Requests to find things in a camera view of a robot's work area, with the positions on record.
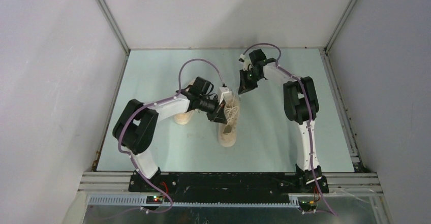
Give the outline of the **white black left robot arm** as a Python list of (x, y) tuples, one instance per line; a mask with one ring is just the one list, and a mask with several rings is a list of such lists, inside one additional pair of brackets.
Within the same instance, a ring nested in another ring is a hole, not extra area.
[(156, 191), (161, 185), (156, 175), (160, 168), (149, 149), (158, 122), (194, 110), (206, 113), (211, 122), (228, 122), (224, 110), (227, 100), (233, 96), (232, 90), (223, 85), (217, 94), (212, 94), (213, 88), (211, 82), (197, 77), (193, 84), (180, 88), (172, 97), (149, 104), (132, 99), (125, 106), (112, 134), (118, 141), (118, 151), (131, 159), (147, 191)]

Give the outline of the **beige sneaker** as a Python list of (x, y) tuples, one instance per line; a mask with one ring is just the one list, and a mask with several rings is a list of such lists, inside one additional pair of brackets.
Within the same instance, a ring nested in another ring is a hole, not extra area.
[(179, 113), (174, 116), (174, 122), (179, 125), (186, 125), (189, 123), (193, 117), (194, 110), (186, 112), (186, 113)]
[(240, 115), (240, 100), (238, 96), (234, 95), (226, 102), (224, 114), (227, 123), (219, 124), (218, 140), (223, 147), (231, 147), (235, 144), (237, 137), (236, 128)]

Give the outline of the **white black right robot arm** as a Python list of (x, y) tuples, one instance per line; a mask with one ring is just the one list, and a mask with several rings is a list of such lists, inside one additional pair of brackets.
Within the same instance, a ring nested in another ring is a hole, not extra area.
[(310, 192), (316, 181), (322, 178), (321, 167), (315, 153), (315, 120), (319, 102), (311, 77), (299, 77), (282, 68), (278, 60), (268, 58), (257, 49), (240, 55), (243, 68), (239, 70), (238, 94), (244, 94), (258, 87), (262, 79), (283, 86), (284, 113), (289, 121), (297, 123), (301, 142), (297, 146), (298, 156), (295, 184), (299, 191)]

